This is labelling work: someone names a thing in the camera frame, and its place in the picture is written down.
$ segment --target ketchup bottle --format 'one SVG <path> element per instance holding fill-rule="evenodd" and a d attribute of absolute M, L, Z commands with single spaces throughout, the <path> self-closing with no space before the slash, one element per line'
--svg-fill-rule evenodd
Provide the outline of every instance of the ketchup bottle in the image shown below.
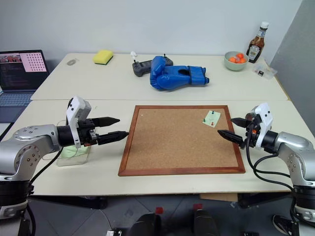
<path fill-rule="evenodd" d="M 261 22 L 258 34 L 250 42 L 250 45 L 248 46 L 246 55 L 249 57 L 249 62 L 251 63 L 255 63 L 258 60 L 261 51 L 265 46 L 264 37 L 268 29 L 268 26 L 269 26 L 268 22 L 265 21 Z"/>

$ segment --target bowl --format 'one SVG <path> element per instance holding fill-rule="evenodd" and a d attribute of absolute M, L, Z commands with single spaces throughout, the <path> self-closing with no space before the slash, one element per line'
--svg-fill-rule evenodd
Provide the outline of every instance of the bowl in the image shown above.
<path fill-rule="evenodd" d="M 230 70 L 234 70 L 234 71 L 239 71 L 239 70 L 242 70 L 244 69 L 244 67 L 246 66 L 249 58 L 246 54 L 244 54 L 244 58 L 246 59 L 246 62 L 245 63 L 233 63 L 233 62 L 230 62 L 228 59 L 230 57 L 234 57 L 236 56 L 238 53 L 241 53 L 241 52 L 236 52 L 236 51 L 231 51 L 231 52 L 227 52 L 225 55 L 224 55 L 224 65 L 226 66 L 226 68 L 230 69 Z"/>

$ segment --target laptop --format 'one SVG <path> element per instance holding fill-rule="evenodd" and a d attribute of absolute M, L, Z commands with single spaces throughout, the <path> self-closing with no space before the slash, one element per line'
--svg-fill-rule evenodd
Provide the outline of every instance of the laptop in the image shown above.
<path fill-rule="evenodd" d="M 0 52 L 0 123 L 12 123 L 48 77 L 41 50 Z"/>

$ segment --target wooden frame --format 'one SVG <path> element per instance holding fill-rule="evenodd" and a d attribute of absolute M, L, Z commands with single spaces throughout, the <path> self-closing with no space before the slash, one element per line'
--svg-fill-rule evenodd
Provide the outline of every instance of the wooden frame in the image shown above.
<path fill-rule="evenodd" d="M 126 169 L 128 162 L 128 155 L 131 149 L 132 139 L 137 124 L 137 119 L 140 109 L 224 109 L 228 129 L 234 132 L 231 116 L 227 105 L 213 105 L 213 106 L 147 106 L 137 105 L 134 109 L 134 114 L 131 121 L 129 130 L 129 136 L 126 142 L 123 158 L 119 168 L 119 176 L 150 176 L 150 175 L 185 175 L 185 174 L 235 174 L 245 173 L 244 163 L 241 157 L 240 150 L 237 144 L 233 143 L 233 149 L 235 152 L 237 167 L 192 167 L 192 168 L 168 168 L 168 169 L 138 169 L 129 170 Z"/>

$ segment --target laptop screen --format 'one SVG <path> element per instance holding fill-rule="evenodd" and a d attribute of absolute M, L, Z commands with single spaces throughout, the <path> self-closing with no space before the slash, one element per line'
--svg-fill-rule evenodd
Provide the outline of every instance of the laptop screen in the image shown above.
<path fill-rule="evenodd" d="M 3 91 L 35 91 L 48 75 L 41 50 L 0 52 Z"/>

